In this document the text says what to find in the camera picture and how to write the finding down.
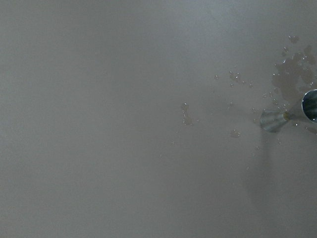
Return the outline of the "steel double jigger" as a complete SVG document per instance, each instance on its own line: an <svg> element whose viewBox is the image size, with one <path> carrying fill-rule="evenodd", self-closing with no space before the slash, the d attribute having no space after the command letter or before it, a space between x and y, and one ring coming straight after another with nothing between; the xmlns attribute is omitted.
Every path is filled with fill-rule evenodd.
<svg viewBox="0 0 317 238"><path fill-rule="evenodd" d="M285 112L263 110L260 126L268 132L279 132L289 121L317 122L317 90L306 92L298 102Z"/></svg>

